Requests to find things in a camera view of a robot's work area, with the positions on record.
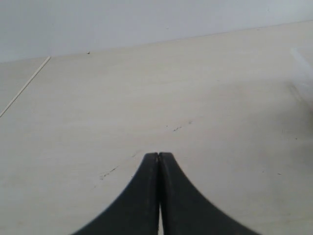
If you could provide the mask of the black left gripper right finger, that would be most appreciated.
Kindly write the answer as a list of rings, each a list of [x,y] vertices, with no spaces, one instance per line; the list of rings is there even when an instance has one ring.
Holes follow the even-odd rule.
[[[161,214],[165,235],[256,235],[208,201],[172,153],[159,154]]]

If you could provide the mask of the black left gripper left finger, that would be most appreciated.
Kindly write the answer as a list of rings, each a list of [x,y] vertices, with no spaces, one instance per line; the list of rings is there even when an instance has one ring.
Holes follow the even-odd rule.
[[[158,154],[145,154],[137,172],[113,203],[76,235],[158,234]]]

